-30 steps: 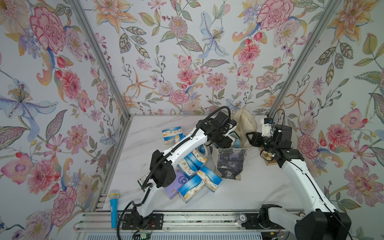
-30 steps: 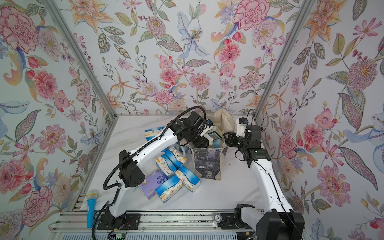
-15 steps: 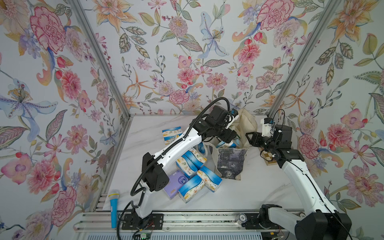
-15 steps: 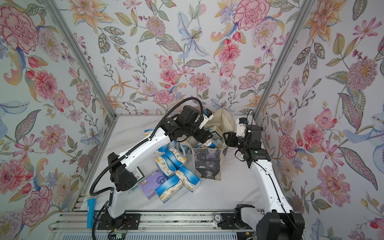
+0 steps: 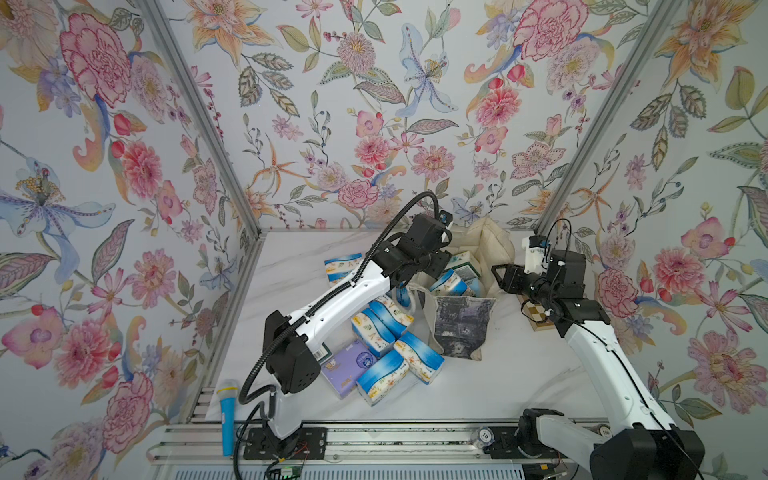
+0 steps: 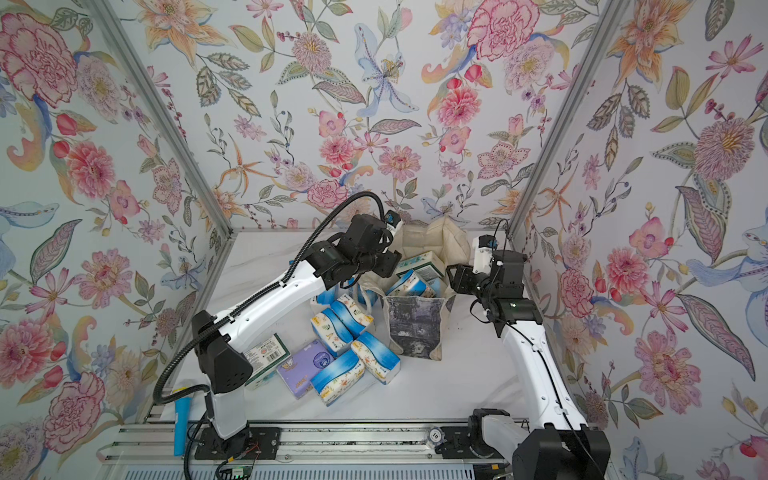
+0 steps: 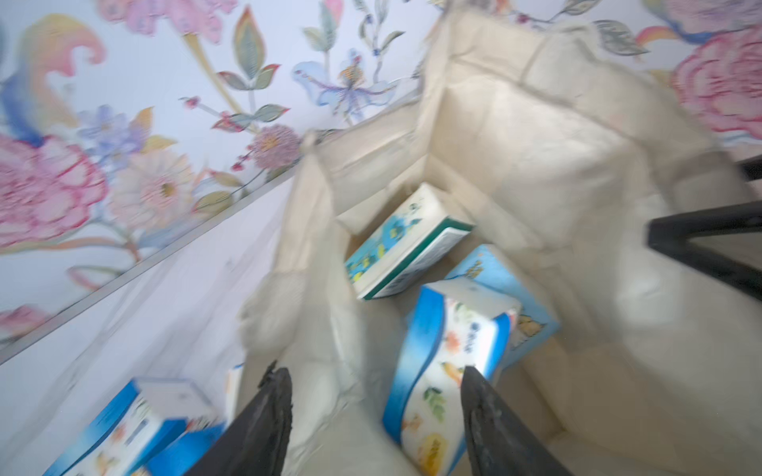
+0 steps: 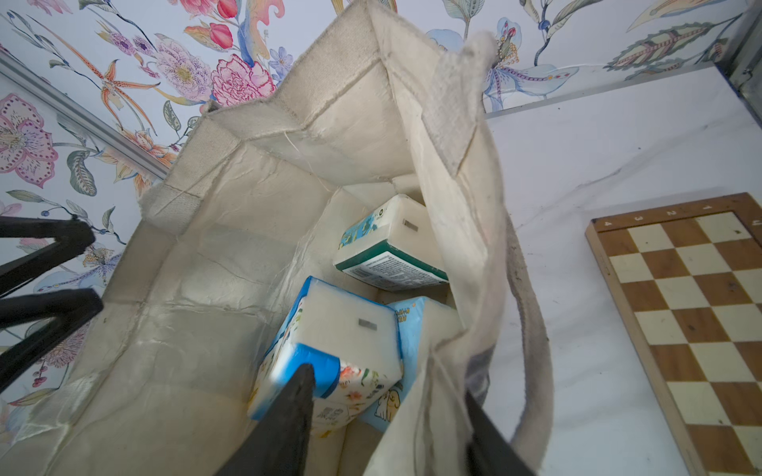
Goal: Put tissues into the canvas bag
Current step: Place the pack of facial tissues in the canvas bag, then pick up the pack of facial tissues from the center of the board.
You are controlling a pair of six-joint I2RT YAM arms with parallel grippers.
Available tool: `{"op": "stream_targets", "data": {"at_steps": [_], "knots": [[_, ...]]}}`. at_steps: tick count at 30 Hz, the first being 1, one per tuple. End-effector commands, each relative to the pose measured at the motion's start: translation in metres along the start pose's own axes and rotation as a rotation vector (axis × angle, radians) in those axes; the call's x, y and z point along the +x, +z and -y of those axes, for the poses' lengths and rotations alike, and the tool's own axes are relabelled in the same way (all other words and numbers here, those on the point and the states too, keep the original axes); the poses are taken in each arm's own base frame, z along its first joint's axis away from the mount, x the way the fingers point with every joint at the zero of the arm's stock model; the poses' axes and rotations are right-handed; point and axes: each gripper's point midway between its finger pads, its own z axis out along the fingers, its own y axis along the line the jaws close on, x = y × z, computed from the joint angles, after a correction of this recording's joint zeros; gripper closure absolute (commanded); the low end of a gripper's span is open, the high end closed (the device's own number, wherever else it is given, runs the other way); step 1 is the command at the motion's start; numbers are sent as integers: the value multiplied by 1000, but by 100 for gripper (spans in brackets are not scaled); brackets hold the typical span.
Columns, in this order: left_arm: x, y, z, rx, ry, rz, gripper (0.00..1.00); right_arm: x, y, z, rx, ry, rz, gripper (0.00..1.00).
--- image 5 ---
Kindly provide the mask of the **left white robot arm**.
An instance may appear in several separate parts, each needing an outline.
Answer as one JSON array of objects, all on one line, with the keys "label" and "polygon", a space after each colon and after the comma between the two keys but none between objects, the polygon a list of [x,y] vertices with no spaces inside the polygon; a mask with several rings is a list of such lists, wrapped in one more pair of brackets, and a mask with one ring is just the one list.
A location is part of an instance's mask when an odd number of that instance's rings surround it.
[{"label": "left white robot arm", "polygon": [[315,351],[339,325],[416,274],[435,278],[442,272],[450,259],[452,223],[453,215],[445,210],[435,217],[416,215],[406,232],[380,235],[350,276],[321,297],[289,315],[274,311],[268,316],[255,370],[265,369],[276,383],[267,421],[271,434],[284,440],[301,428],[301,414],[287,397],[318,378]]}]

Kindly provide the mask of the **beige canvas bag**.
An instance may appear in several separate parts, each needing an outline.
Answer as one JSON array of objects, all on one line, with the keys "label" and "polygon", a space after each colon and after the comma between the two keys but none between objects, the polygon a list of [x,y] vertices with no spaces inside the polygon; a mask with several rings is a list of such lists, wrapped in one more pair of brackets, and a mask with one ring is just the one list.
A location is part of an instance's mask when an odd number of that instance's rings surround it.
[{"label": "beige canvas bag", "polygon": [[510,264],[515,247],[509,232],[489,217],[469,227],[455,227],[448,251],[468,252],[476,259],[479,291],[468,289],[462,295],[438,294],[429,290],[435,280],[418,274],[407,286],[410,309],[426,321],[427,344],[437,353],[458,359],[481,361],[491,315],[501,288],[491,272],[494,265]]}]

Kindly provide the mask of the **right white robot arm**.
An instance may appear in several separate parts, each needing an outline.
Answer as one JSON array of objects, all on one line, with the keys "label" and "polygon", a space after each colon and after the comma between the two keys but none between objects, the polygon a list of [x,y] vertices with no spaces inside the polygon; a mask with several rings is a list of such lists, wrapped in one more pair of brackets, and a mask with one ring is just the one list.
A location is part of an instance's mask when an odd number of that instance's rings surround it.
[{"label": "right white robot arm", "polygon": [[554,451],[594,479],[700,479],[705,447],[692,430],[680,429],[660,406],[619,345],[603,306],[585,297],[584,255],[555,250],[547,269],[525,264],[491,268],[498,286],[540,305],[559,336],[579,358],[607,415],[601,436],[546,408],[529,408],[518,420],[516,444],[529,456]]}]

